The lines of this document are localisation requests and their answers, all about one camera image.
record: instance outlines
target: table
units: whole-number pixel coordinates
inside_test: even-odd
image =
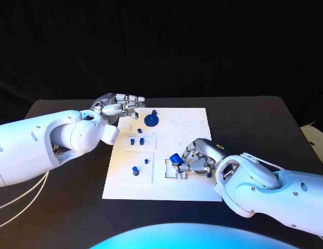
[[[26,118],[89,108],[92,100],[39,100]],[[323,167],[283,100],[274,96],[147,99],[148,107],[205,107],[212,139],[288,170],[323,175]],[[0,228],[0,248],[88,248],[114,235],[163,223],[203,223],[262,234],[300,248],[323,241],[286,227],[264,214],[242,218],[222,202],[104,200],[112,146],[50,171],[44,189],[21,216]],[[13,200],[40,176],[0,188],[0,205]],[[0,210],[0,224],[24,208],[36,191]],[[176,234],[183,238],[183,231]]]

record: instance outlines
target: black curtain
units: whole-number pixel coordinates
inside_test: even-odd
[[[275,95],[317,118],[323,2],[0,1],[0,124],[108,92]]]

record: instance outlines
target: blue glowing surface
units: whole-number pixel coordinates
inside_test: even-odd
[[[92,247],[104,248],[296,248],[244,230],[193,223],[170,223],[137,228]]]

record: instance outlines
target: white board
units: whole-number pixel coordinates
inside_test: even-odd
[[[144,117],[153,110],[158,124],[147,127]],[[119,135],[112,147],[102,198],[221,201],[213,191],[215,175],[206,178],[190,172],[177,174],[169,160],[174,153],[182,155],[196,138],[210,139],[205,108],[140,108],[137,112],[138,120],[131,117],[118,120]],[[132,167],[138,168],[138,176],[132,175]]]

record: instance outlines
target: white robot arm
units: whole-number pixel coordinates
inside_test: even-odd
[[[143,97],[108,93],[83,111],[66,110],[0,126],[0,187],[20,183],[88,153],[99,140],[112,145],[118,117],[137,119]]]
[[[186,164],[192,154],[195,162]],[[182,158],[170,157],[179,172],[206,175],[215,169],[216,185],[226,205],[245,218],[264,213],[290,228],[323,237],[323,176],[288,171],[247,153],[232,155],[208,139],[196,139]],[[260,162],[277,167],[271,172]]]

